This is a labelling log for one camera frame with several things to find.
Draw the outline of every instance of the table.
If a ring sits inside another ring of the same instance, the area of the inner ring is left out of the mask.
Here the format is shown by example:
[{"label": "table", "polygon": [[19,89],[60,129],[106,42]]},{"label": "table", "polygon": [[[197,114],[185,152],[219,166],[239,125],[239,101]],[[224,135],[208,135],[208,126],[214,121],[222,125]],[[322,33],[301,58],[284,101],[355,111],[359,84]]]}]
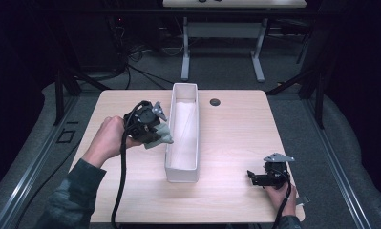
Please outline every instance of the table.
[{"label": "table", "polygon": [[[305,0],[207,0],[204,3],[198,0],[163,0],[166,8],[304,8]],[[188,37],[231,37],[256,38],[256,47],[250,56],[258,82],[265,82],[259,54],[265,39],[267,20],[262,23],[190,23],[187,17],[183,18],[183,64],[181,67],[181,80],[187,81],[190,68],[190,51]]]},{"label": "table", "polygon": [[[88,149],[107,116],[124,115],[140,100],[160,101],[169,116],[172,91],[105,91],[76,152],[73,166]],[[218,98],[221,105],[210,105]],[[265,93],[199,90],[200,179],[170,183],[164,170],[166,145],[127,151],[127,178],[117,222],[249,223],[272,222],[276,212],[262,187],[253,186],[246,170],[264,174],[263,158],[284,153]],[[92,222],[108,222],[119,185],[120,158],[106,161]],[[305,217],[302,206],[297,216]]]}]

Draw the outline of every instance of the gray sleeve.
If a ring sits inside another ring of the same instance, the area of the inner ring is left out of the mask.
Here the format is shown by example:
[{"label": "gray sleeve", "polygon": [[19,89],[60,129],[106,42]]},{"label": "gray sleeve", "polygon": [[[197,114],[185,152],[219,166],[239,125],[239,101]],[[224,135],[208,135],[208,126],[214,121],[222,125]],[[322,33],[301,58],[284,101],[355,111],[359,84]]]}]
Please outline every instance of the gray sleeve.
[{"label": "gray sleeve", "polygon": [[301,229],[300,220],[295,216],[283,216],[280,218],[279,229]]},{"label": "gray sleeve", "polygon": [[97,189],[105,174],[80,159],[48,198],[35,228],[89,228]]}]

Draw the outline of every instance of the person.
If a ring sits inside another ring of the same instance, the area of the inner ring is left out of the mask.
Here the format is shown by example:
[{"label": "person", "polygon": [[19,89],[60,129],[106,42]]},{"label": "person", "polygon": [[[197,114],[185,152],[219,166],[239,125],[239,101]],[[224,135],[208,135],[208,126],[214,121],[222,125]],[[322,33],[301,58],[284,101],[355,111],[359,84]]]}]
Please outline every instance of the person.
[{"label": "person", "polygon": [[[282,201],[286,196],[287,188],[288,188],[288,183],[285,183],[283,187],[277,190],[270,186],[265,187],[265,190],[267,191],[270,197],[271,203],[276,208],[276,210],[280,208],[280,205],[282,204]],[[283,228],[284,229],[302,228],[300,220],[295,215],[296,195],[297,195],[297,190],[295,186],[291,184],[291,193],[290,193],[290,196],[288,197],[288,201],[285,205],[285,208],[283,209],[282,217],[280,218],[280,221],[279,221],[279,228],[282,228],[282,229]]]},{"label": "person", "polygon": [[[106,117],[100,125],[89,149],[76,163],[58,188],[49,196],[44,213],[35,228],[89,228],[92,213],[95,211],[97,189],[106,171],[101,166],[109,158],[120,154],[124,133],[124,121],[119,116]],[[141,145],[128,137],[127,149]],[[283,211],[279,228],[296,224],[295,187]],[[286,195],[286,185],[279,190],[265,187],[274,207],[279,208]]]}]

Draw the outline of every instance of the person's left hand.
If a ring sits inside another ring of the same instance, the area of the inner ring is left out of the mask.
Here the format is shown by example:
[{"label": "person's left hand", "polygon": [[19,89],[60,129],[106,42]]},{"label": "person's left hand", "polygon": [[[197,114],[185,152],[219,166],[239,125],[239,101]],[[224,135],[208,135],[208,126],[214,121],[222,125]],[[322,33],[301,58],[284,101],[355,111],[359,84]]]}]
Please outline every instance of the person's left hand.
[{"label": "person's left hand", "polygon": [[[265,187],[265,190],[270,196],[271,203],[276,208],[276,210],[279,210],[280,205],[283,202],[283,199],[285,199],[287,188],[288,188],[288,183],[285,183],[283,187],[281,187],[278,190],[274,189],[271,186]],[[290,193],[290,196],[288,197],[286,206],[283,209],[282,216],[295,216],[296,195],[297,195],[297,190],[295,186],[291,184],[291,193]]]},{"label": "person's left hand", "polygon": [[[124,120],[120,116],[106,117],[82,159],[100,168],[107,159],[120,154],[123,133]],[[127,137],[127,149],[140,144]]]}]

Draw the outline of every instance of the white box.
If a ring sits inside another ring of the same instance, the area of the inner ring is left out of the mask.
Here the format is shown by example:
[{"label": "white box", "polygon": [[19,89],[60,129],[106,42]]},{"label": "white box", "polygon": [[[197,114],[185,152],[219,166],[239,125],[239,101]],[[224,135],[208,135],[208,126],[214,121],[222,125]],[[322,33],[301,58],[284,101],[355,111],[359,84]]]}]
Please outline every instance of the white box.
[{"label": "white box", "polygon": [[199,93],[197,84],[173,86],[169,129],[174,143],[166,148],[165,170],[170,182],[199,180]]}]

